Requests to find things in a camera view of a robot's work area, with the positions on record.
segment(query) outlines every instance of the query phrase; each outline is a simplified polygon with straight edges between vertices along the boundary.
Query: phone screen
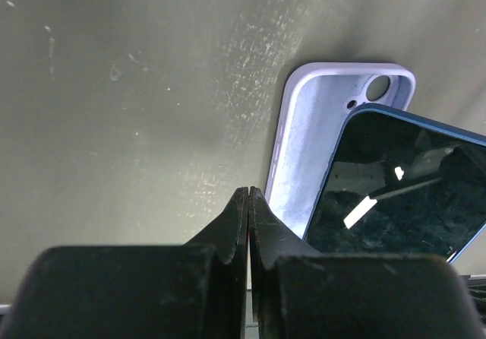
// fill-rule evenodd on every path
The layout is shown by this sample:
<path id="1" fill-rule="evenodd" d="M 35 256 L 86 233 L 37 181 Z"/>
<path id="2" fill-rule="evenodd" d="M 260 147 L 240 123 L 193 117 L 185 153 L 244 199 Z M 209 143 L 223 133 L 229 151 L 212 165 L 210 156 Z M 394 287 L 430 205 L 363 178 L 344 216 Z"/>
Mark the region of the phone screen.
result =
<path id="1" fill-rule="evenodd" d="M 453 258 L 486 223 L 486 148 L 377 112 L 352 117 L 308 227 L 321 252 Z"/>

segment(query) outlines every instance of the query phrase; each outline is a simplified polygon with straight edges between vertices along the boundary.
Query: black screen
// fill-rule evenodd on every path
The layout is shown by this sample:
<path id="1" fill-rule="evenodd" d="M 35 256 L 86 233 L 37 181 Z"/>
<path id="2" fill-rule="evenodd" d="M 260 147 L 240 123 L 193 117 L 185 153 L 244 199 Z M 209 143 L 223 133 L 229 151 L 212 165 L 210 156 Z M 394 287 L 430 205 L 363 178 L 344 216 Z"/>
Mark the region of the black screen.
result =
<path id="1" fill-rule="evenodd" d="M 375 112 L 349 120 L 306 240 L 452 257 L 486 223 L 486 148 Z"/>

